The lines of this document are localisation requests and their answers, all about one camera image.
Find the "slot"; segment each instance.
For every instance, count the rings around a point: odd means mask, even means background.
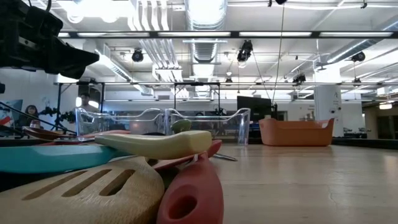
[[[82,190],[86,189],[92,183],[96,182],[99,178],[103,177],[105,174],[110,172],[111,169],[101,170],[96,174],[92,175],[91,177],[85,179],[84,181],[80,182],[78,185],[72,187],[68,191],[62,194],[62,197],[72,197],[79,194]]]
[[[134,170],[125,170],[119,174],[112,182],[110,182],[100,193],[100,196],[111,196],[118,193],[127,182],[127,180],[134,174]]]
[[[78,177],[79,175],[84,174],[85,172],[87,172],[87,170],[76,172],[76,173],[74,173],[72,175],[69,175],[69,176],[64,177],[64,178],[62,178],[60,180],[57,180],[54,183],[48,184],[47,186],[45,186],[45,187],[43,187],[43,188],[41,188],[39,190],[36,190],[35,192],[33,192],[33,193],[29,194],[28,196],[24,197],[23,200],[32,200],[32,199],[38,198],[41,195],[45,194],[46,192],[49,192],[50,190],[58,187],[59,185],[61,185],[63,183],[68,182],[69,180],[72,180],[75,177]]]

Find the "orange tub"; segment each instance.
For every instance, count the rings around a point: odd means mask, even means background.
[[[277,121],[262,119],[262,143],[268,146],[328,146],[334,119],[328,121]]]

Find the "ceiling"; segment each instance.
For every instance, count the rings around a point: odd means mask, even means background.
[[[31,0],[32,4],[44,8],[46,1]],[[363,1],[358,0],[288,0],[285,9],[274,2],[272,7],[267,7],[268,1],[247,1],[229,0],[224,30],[281,30],[282,13],[283,30],[380,30],[386,21],[394,19],[398,21],[396,0],[368,0],[366,9],[343,9],[349,6],[359,6]],[[68,21],[67,11],[65,10],[72,1],[58,0],[53,2],[52,12],[64,22],[63,31],[112,31],[130,30],[127,25],[127,15],[129,14],[130,1],[118,0],[111,1],[106,9],[93,8],[99,10],[100,14],[116,13],[119,19],[114,23],[106,23],[99,17],[85,17],[81,22],[73,24]],[[186,15],[183,0],[169,0],[168,23],[171,30],[186,30]],[[292,9],[292,7],[305,7],[305,9]],[[325,7],[339,6],[342,9],[325,9]],[[223,82],[226,72],[232,72],[234,82],[259,82],[262,76],[264,81],[280,82],[284,80],[292,81],[292,77],[297,68],[306,60],[314,60],[317,55],[330,54],[345,45],[358,41],[352,39],[253,39],[254,54],[249,58],[246,67],[238,68],[236,52],[239,50],[244,39],[228,39],[227,43],[220,44],[218,49],[213,79]],[[182,77],[189,79],[192,73],[192,58],[190,45],[182,43],[181,39],[174,39],[178,63],[182,67]],[[144,54],[144,61],[133,63],[131,55],[135,48],[141,48],[138,39],[98,39],[97,46],[106,44],[111,49],[111,59],[117,61],[125,71],[129,72],[135,80],[143,82],[156,81],[151,75],[152,61]],[[280,60],[278,66],[278,55],[280,50]],[[383,40],[380,43],[364,50],[366,59],[356,63],[355,69],[353,62],[340,62],[340,74],[342,81],[351,81],[356,75],[366,77],[388,65],[398,62],[398,40]],[[100,63],[89,66],[85,76],[95,76],[99,81],[114,82],[118,80],[115,74],[106,69]],[[313,81],[313,70],[304,71],[308,82]],[[385,79],[394,80],[398,78],[398,67],[385,72],[373,75],[363,82],[379,82]],[[373,90],[374,86],[364,88]]]

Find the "transparent plastic bin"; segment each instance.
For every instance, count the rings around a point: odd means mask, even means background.
[[[179,120],[192,122],[191,130],[209,131],[213,139],[232,142],[239,145],[248,144],[250,109],[241,108],[231,116],[184,116],[175,109],[165,110],[166,135],[173,134],[171,125]]]
[[[76,132],[78,136],[111,130],[130,130],[131,134],[164,133],[164,110],[146,109],[137,116],[113,116],[91,113],[76,108]]]

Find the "table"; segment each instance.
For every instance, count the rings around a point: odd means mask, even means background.
[[[398,151],[223,146],[224,223],[397,223]]]

